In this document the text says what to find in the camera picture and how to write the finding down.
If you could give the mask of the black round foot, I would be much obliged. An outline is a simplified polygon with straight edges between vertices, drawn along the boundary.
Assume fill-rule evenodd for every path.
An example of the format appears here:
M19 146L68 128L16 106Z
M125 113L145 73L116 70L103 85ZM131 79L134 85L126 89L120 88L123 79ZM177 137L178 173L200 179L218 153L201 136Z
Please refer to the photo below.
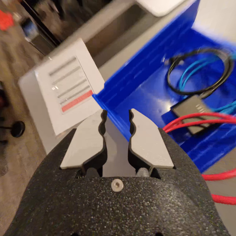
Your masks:
M0 128L8 129L12 137L19 138L25 132L25 123L23 121L16 121L10 127L0 126Z

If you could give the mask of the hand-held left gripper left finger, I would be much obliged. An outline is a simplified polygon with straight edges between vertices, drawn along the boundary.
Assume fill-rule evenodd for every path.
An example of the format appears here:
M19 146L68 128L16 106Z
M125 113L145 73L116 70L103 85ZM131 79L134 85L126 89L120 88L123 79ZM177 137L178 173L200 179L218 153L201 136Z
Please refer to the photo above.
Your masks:
M88 169L94 168L98 175L103 175L103 166L107 161L104 137L107 113L106 110L100 109L79 124L60 169L80 168L82 173L86 174Z

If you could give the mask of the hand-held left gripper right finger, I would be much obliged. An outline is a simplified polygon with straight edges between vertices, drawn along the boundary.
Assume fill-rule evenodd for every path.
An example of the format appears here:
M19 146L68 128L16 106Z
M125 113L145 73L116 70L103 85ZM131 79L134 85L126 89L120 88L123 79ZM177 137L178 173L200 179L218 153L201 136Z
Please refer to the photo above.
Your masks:
M137 176L158 176L156 169L173 169L158 126L148 117L132 108L129 110L130 134L128 162Z

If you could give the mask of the white document stand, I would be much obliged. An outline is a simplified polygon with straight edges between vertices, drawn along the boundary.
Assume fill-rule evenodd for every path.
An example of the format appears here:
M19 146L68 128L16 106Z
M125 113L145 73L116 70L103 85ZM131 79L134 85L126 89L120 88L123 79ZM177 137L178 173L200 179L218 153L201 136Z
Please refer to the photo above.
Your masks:
M155 17L169 14L185 0L136 0L136 2Z

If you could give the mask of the printed paper sheet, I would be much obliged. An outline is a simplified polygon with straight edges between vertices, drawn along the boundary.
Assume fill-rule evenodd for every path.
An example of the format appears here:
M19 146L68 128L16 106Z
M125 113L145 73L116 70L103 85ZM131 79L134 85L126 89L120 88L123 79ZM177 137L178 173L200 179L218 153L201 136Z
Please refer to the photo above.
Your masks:
M92 97L104 79L81 38L35 70L55 135L101 109Z

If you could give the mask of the blue plastic bin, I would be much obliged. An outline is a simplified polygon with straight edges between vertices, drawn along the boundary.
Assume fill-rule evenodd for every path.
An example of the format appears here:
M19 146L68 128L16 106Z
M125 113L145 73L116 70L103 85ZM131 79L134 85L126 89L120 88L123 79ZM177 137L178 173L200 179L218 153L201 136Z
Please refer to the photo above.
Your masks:
M93 95L126 140L131 137L128 111L132 108L160 128L177 118L170 108L183 97L166 83L168 66L164 64L164 58L207 47L236 53L236 46L214 41L193 28L199 2L194 1L176 16L105 82L101 92ZM236 126L230 124L211 126L197 135L182 128L171 132L170 136L200 172L236 147Z

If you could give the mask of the black ethernet port splitter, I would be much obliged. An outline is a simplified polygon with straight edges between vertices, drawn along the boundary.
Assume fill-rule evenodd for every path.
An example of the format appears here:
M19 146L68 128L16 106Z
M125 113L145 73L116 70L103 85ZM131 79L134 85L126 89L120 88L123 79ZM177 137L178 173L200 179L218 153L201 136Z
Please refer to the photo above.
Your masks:
M193 113L210 113L210 108L203 102L198 95L190 96L174 106L171 107L171 111L177 116L182 117ZM211 124L205 123L202 125L196 125L188 127L188 131L191 135L199 134L205 131Z

